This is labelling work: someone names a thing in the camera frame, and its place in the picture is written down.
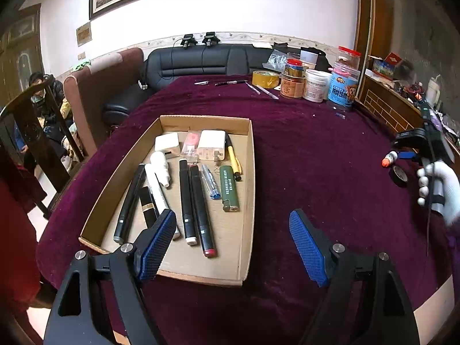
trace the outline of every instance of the black tape roll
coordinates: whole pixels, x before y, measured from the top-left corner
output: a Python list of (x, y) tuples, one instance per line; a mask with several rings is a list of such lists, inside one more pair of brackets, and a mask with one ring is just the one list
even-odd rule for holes
[(390, 178), (398, 187), (404, 188), (407, 186), (408, 178), (406, 173), (395, 164), (390, 168)]

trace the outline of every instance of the cardboard box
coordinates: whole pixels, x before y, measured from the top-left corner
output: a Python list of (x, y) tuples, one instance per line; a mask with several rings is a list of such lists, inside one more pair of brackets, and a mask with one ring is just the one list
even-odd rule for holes
[(393, 80), (395, 68), (402, 61), (402, 58), (393, 52), (388, 54), (384, 60), (380, 57), (370, 57), (374, 58), (372, 72), (389, 80)]
[[(254, 140), (249, 119), (190, 115), (163, 115), (158, 118), (134, 144), (105, 185), (81, 231), (80, 242), (99, 253), (113, 252), (119, 247), (113, 241), (113, 234), (121, 205), (137, 166), (142, 162), (148, 163), (150, 155), (155, 151), (157, 136), (176, 131), (182, 145), (187, 131), (217, 129), (229, 133), (242, 166), (242, 181), (236, 183), (240, 211), (224, 212), (221, 200), (213, 200), (205, 194), (218, 256), (206, 258), (201, 245), (188, 246), (183, 237), (180, 202), (181, 157), (168, 159), (171, 182), (168, 189), (162, 187), (162, 190), (170, 208), (176, 213), (182, 237), (171, 242), (158, 274), (203, 284), (241, 286), (248, 276), (254, 231)], [(220, 189), (219, 169), (212, 161), (203, 163), (211, 169)], [(219, 163), (230, 164), (227, 156)], [(128, 241), (135, 241), (145, 228), (139, 201)]]

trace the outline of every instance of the yellow tape roll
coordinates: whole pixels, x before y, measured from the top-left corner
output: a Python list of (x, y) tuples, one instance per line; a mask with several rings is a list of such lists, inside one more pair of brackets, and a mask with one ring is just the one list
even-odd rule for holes
[(280, 77), (276, 72), (261, 70), (252, 73), (252, 84), (263, 88), (275, 88), (279, 81)]

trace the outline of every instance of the black leather sofa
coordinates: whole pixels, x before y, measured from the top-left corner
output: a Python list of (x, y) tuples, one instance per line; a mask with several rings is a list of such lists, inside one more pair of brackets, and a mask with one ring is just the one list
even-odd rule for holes
[[(284, 53), (300, 53), (300, 49), (286, 45), (275, 45), (274, 49)], [(245, 75), (255, 70), (263, 70), (272, 49), (255, 48), (247, 44), (218, 44), (211, 48), (198, 45), (156, 49), (149, 54), (141, 70), (141, 82), (148, 88), (142, 90), (133, 84), (105, 103), (102, 112), (104, 123), (109, 126), (120, 125), (123, 120), (141, 103), (174, 80), (185, 75)], [(327, 69), (326, 54), (311, 48), (317, 53), (317, 69)]]

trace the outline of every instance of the hand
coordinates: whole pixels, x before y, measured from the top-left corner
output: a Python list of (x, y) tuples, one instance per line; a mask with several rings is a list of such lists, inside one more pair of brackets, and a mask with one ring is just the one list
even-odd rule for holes
[(444, 222), (450, 227), (457, 219), (460, 218), (460, 183), (453, 169), (444, 162), (437, 161), (429, 164), (426, 169), (417, 170), (419, 179), (419, 195), (417, 200), (420, 206), (425, 205), (425, 199), (428, 197), (428, 177), (430, 175), (437, 177), (442, 181), (444, 190)]

